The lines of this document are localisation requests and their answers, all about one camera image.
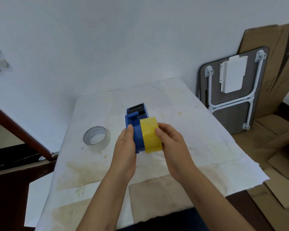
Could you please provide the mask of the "person's right hand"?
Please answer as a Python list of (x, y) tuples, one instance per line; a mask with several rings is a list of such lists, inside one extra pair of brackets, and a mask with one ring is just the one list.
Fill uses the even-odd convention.
[(174, 127), (170, 124), (158, 123), (158, 128), (165, 133), (162, 151), (168, 170), (172, 177), (182, 184), (196, 171), (196, 165), (183, 136)]

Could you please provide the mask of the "person's left hand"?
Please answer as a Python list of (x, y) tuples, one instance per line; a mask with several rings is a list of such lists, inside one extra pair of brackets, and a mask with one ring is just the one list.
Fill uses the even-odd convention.
[(128, 184), (134, 176), (135, 170), (136, 153), (130, 154), (127, 151), (127, 128), (125, 128), (116, 141), (112, 162), (107, 174)]

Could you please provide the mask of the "blue tape dispenser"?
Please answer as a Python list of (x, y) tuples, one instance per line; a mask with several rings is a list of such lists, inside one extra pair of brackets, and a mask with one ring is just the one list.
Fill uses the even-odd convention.
[(144, 103), (127, 108), (125, 115), (126, 128), (128, 125), (133, 126), (134, 134), (133, 140), (135, 142), (135, 153), (138, 154), (141, 151), (145, 151), (144, 140), (140, 125), (140, 120), (148, 118), (146, 107)]

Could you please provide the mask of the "yellow tape roll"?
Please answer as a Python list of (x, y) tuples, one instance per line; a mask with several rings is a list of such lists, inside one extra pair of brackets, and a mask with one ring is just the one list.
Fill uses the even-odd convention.
[(162, 141), (157, 137), (155, 129), (158, 122), (155, 117), (148, 117), (140, 120), (140, 127), (143, 136), (144, 149), (147, 154), (162, 151)]

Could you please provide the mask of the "person's right forearm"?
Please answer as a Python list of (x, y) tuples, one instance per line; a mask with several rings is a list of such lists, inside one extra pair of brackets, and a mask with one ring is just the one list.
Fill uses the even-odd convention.
[(180, 169), (176, 180), (209, 231), (255, 231), (195, 165)]

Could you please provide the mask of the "person's left forearm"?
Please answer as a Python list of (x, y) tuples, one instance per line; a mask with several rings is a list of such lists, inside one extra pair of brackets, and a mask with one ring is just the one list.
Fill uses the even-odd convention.
[(129, 174), (108, 172), (100, 182), (76, 231), (115, 231), (130, 180)]

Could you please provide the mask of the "stained white table cloth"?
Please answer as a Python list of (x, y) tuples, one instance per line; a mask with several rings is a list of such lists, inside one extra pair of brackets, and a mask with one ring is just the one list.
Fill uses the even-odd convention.
[[(150, 117), (172, 125), (196, 166), (228, 196), (261, 185), (269, 177), (178, 78), (82, 96), (54, 168), (30, 183), (24, 226), (36, 231), (75, 231), (109, 169), (127, 108), (144, 103)], [(95, 126), (110, 131), (106, 149), (91, 152), (83, 142)]]

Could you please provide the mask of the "clear tape roll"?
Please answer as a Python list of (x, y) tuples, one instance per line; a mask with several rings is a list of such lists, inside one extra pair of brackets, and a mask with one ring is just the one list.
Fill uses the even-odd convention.
[(91, 152), (103, 151), (110, 143), (110, 131), (102, 126), (92, 127), (85, 132), (83, 142)]

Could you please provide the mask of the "folded grey table white legs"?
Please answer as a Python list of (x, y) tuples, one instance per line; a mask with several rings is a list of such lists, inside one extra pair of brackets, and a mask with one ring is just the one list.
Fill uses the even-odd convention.
[(268, 55), (265, 46), (199, 68), (198, 97), (230, 134), (252, 126)]

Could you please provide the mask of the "dark blue trousers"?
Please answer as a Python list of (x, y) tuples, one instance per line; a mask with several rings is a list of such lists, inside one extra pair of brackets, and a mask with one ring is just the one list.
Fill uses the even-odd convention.
[(117, 231), (209, 231), (209, 229), (193, 207), (139, 222)]

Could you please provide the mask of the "flattened brown cardboard box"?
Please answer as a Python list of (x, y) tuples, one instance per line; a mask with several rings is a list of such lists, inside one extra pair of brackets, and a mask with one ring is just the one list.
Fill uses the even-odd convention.
[(277, 115), (254, 120), (232, 135), (269, 177), (247, 192), (274, 231), (289, 231), (289, 122)]

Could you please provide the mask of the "large brown cardboard sheet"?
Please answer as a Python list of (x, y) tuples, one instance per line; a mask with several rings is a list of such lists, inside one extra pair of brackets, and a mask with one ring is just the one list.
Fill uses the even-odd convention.
[(255, 118), (273, 114), (289, 92), (289, 23), (245, 30), (238, 52), (268, 47)]

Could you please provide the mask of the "dark brown wooden cabinet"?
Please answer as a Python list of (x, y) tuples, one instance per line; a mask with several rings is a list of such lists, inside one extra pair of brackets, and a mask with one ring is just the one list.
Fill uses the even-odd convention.
[(29, 184), (54, 171), (56, 161), (0, 172), (0, 231), (35, 231), (25, 227)]

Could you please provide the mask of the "brown wooden rail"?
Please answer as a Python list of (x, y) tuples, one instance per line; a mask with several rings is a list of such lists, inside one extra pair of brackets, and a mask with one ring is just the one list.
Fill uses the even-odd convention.
[(41, 156), (48, 161), (54, 161), (58, 158), (58, 155), (53, 155), (46, 147), (38, 142), (27, 131), (21, 128), (15, 121), (13, 121), (7, 114), (0, 109), (0, 125), (19, 138), (24, 143), (28, 144), (34, 150), (36, 150)]

